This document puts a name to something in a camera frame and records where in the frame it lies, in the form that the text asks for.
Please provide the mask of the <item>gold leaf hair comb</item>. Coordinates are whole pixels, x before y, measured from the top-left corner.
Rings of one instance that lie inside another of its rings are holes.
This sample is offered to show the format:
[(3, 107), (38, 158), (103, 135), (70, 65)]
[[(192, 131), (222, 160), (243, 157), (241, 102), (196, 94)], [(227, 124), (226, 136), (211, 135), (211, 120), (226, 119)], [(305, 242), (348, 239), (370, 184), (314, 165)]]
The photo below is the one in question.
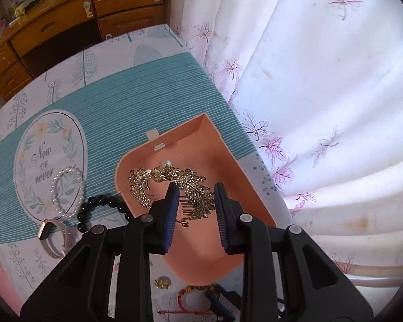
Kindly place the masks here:
[(132, 169), (128, 181), (132, 196), (146, 209), (150, 209), (156, 201), (154, 195), (147, 193), (151, 183), (172, 183), (176, 186), (182, 213), (176, 222), (184, 228), (188, 228), (192, 221), (208, 218), (215, 211), (215, 194), (205, 184), (206, 177), (192, 169), (180, 169), (172, 164), (152, 169)]

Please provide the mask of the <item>pink jewelry box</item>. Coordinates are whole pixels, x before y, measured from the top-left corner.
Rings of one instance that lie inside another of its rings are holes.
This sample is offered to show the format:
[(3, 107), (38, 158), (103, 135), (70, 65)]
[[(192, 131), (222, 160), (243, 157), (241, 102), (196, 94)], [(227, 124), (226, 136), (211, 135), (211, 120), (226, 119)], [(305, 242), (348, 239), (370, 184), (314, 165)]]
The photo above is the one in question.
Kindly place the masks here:
[(274, 225), (253, 184), (207, 114), (198, 115), (129, 151), (115, 171), (117, 192), (135, 217), (165, 196), (170, 182), (180, 191), (173, 240), (164, 260), (186, 283), (217, 281), (243, 261), (221, 244), (214, 186), (221, 182), (230, 199), (267, 225)]

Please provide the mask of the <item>gold coin pendant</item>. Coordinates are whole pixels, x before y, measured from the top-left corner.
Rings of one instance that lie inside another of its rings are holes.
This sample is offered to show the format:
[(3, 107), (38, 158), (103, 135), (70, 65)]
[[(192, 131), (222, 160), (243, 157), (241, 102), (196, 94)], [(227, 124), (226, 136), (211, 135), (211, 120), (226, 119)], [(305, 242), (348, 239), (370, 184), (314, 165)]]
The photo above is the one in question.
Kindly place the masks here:
[(167, 276), (159, 276), (155, 281), (157, 289), (168, 289), (172, 285), (172, 281)]

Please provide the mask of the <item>teal patterned bedsheet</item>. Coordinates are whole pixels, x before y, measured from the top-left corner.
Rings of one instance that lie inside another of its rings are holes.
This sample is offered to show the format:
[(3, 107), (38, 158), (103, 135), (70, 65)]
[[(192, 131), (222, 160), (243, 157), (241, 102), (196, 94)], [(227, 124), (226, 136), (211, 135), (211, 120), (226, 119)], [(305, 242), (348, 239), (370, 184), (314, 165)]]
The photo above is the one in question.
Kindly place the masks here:
[(35, 216), (51, 207), (47, 189), (23, 206), (13, 181), (19, 141), (40, 114), (64, 110), (78, 119), (87, 138), (87, 194), (97, 195), (114, 191), (118, 161), (147, 140), (148, 130), (162, 133), (206, 113), (270, 214), (286, 225), (291, 216), (270, 179), (272, 169), (253, 168), (264, 158), (256, 143), (274, 134), (264, 104), (247, 71), (231, 94), (221, 92), (218, 77), (208, 74), (166, 25), (102, 42), (40, 75), (0, 109), (1, 297), (20, 311), (56, 265), (36, 239)]

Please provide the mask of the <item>white floral curtain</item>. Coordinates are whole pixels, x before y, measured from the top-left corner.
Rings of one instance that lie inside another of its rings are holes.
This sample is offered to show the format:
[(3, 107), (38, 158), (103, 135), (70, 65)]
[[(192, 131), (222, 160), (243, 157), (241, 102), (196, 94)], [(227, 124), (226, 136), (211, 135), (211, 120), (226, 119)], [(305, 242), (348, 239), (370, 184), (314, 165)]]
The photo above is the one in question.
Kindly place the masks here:
[(403, 0), (169, 0), (170, 25), (352, 281), (403, 281)]

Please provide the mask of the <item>wooden dresser with drawers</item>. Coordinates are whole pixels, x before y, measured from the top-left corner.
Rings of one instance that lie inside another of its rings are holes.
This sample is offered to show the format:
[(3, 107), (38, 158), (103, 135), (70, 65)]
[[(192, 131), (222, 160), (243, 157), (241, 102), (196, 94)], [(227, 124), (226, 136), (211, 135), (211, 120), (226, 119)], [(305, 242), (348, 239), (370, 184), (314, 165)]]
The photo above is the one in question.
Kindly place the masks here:
[(5, 101), (70, 56), (126, 32), (165, 22), (166, 0), (42, 0), (0, 37)]

